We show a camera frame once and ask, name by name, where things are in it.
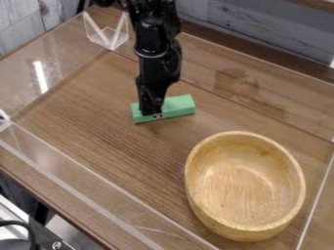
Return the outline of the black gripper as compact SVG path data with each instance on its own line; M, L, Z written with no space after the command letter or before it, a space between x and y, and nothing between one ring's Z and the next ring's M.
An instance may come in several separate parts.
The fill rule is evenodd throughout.
M168 44L167 53L159 58L139 59L139 111L155 119L163 117L163 104L167 89L180 79L182 46L178 40Z

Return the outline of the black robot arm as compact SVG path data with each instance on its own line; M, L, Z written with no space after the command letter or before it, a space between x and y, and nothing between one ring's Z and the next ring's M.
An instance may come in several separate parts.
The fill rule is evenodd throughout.
M176 39L182 22L176 0L92 0L102 8L115 2L127 10L136 36L139 58L139 111L143 116L160 117L170 86L180 79L182 45Z

